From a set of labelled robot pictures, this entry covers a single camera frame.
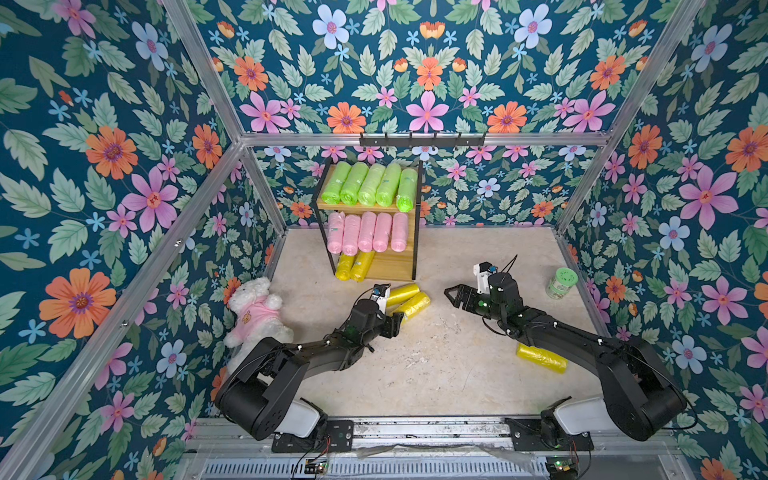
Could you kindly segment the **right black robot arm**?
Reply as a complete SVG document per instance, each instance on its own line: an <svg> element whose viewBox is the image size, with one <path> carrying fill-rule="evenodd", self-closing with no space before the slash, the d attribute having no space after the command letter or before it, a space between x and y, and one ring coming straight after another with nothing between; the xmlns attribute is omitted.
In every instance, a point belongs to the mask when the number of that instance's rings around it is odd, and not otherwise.
<svg viewBox="0 0 768 480"><path fill-rule="evenodd" d="M596 420L608 419L627 437L646 441L686 410L687 397L645 340L599 336L527 306L509 273L493 273L487 284L485 290L459 284L444 294L453 307L495 322L500 334L556 354L599 379L600 399L555 408L563 430L581 433L595 427Z"/></svg>

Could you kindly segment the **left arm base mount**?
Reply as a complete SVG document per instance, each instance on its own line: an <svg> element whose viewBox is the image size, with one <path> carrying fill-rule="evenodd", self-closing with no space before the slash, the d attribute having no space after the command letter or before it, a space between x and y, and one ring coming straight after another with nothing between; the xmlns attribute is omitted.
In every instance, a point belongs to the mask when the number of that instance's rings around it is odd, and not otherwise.
<svg viewBox="0 0 768 480"><path fill-rule="evenodd" d="M305 453L311 447L321 452L349 452L352 450L355 423L352 420L322 415L306 438L288 433L274 435L271 452Z"/></svg>

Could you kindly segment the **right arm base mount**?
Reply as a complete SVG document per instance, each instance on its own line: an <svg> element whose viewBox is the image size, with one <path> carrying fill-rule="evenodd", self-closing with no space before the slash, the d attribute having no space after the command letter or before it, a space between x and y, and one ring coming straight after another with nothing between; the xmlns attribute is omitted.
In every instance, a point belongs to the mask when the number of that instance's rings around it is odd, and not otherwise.
<svg viewBox="0 0 768 480"><path fill-rule="evenodd" d="M592 451L594 443L589 433L570 435L556 420L555 408L563 405L567 400L571 400L571 397L549 405L540 412L538 418L505 417L503 422L510 429L514 449L524 452Z"/></svg>

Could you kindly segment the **pink roll bottom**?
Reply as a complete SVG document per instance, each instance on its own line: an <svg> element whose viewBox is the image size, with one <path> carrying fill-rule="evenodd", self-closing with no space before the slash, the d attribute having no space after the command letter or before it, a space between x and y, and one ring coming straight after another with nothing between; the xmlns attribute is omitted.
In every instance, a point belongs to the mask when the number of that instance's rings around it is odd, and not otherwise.
<svg viewBox="0 0 768 480"><path fill-rule="evenodd" d="M390 245L394 252L404 252L409 238L409 215L398 212L393 216Z"/></svg>

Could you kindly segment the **pink roll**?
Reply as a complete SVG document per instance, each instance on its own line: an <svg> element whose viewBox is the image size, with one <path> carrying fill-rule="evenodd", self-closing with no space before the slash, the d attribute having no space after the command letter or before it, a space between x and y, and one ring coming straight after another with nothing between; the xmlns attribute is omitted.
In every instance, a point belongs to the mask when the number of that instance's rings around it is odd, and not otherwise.
<svg viewBox="0 0 768 480"><path fill-rule="evenodd" d="M328 216L327 249L333 255L338 255L343 250L345 214L334 211Z"/></svg>
<svg viewBox="0 0 768 480"><path fill-rule="evenodd" d="M361 217L360 230L358 235L358 250L360 252L370 252L373 250L373 240L377 214L375 212L365 212Z"/></svg>
<svg viewBox="0 0 768 480"><path fill-rule="evenodd" d="M347 256L355 256L358 252L358 242L361 228L361 217L350 214L344 219L342 253Z"/></svg>
<svg viewBox="0 0 768 480"><path fill-rule="evenodd" d="M377 215L377 222L374 233L373 249L377 253L386 252L389 248L390 235L392 230L392 215L387 212L380 212Z"/></svg>
<svg viewBox="0 0 768 480"><path fill-rule="evenodd" d="M398 212L393 216L390 245L394 252L404 252L409 238L409 215Z"/></svg>

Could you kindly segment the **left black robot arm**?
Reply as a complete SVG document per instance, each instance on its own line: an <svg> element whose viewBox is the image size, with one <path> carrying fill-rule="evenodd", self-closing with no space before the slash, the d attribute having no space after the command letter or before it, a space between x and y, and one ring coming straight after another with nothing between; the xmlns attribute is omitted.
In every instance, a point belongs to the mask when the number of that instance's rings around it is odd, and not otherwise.
<svg viewBox="0 0 768 480"><path fill-rule="evenodd" d="M273 434L316 438L323 430L323 411L297 396L302 382L344 371L372 351L379 337L399 335L405 314L386 314L371 299L360 299L340 327L323 339L288 344L261 340L221 385L214 403L230 422L256 440Z"/></svg>

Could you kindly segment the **green roll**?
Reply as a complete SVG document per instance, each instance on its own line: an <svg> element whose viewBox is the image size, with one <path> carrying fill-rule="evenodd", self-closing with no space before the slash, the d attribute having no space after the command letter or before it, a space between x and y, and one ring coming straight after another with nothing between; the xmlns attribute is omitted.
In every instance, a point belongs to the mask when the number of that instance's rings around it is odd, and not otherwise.
<svg viewBox="0 0 768 480"><path fill-rule="evenodd" d="M375 201L380 207L390 207L398 190L402 167L398 163L386 166L379 186L376 189Z"/></svg>
<svg viewBox="0 0 768 480"><path fill-rule="evenodd" d="M368 172L369 166L367 163L358 162L351 167L339 193L343 204L354 206L358 203L358 194Z"/></svg>
<svg viewBox="0 0 768 480"><path fill-rule="evenodd" d="M383 179L386 167L381 164L371 165L368 173L358 190L358 201L366 207L373 207L376 204L377 189Z"/></svg>

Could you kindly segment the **wooden three-tier shelf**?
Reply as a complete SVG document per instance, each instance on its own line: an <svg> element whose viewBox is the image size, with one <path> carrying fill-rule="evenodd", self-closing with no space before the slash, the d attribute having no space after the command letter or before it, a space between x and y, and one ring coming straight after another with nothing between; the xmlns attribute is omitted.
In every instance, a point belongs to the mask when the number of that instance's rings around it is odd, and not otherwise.
<svg viewBox="0 0 768 480"><path fill-rule="evenodd" d="M312 197L331 268L342 254L367 259L367 279L416 278L421 168L325 162Z"/></svg>

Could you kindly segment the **yellow roll diagonal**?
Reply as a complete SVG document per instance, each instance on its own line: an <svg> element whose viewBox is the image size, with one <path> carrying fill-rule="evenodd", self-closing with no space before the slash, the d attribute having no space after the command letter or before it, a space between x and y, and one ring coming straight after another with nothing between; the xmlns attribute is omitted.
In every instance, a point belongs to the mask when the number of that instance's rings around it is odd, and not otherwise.
<svg viewBox="0 0 768 480"><path fill-rule="evenodd" d="M349 281L351 279L351 270L355 262L354 256L348 256L342 253L335 270L335 277L340 281Z"/></svg>
<svg viewBox="0 0 768 480"><path fill-rule="evenodd" d="M369 252L359 251L355 256L354 262L350 270L351 279L358 283L364 281L370 271L370 268L375 256L376 256L375 251L369 251Z"/></svg>

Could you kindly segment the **green roll diagonal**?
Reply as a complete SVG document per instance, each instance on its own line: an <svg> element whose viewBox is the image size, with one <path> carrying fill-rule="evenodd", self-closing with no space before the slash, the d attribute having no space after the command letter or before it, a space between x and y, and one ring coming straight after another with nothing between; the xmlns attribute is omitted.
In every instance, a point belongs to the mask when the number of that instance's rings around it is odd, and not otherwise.
<svg viewBox="0 0 768 480"><path fill-rule="evenodd" d="M418 190L418 171L414 168L405 168L401 171L396 206L402 213L408 213L414 209Z"/></svg>
<svg viewBox="0 0 768 480"><path fill-rule="evenodd" d="M333 168L324 183L321 192L321 199L329 205L337 205L341 202L341 189L347 180L352 166L343 161L339 161Z"/></svg>

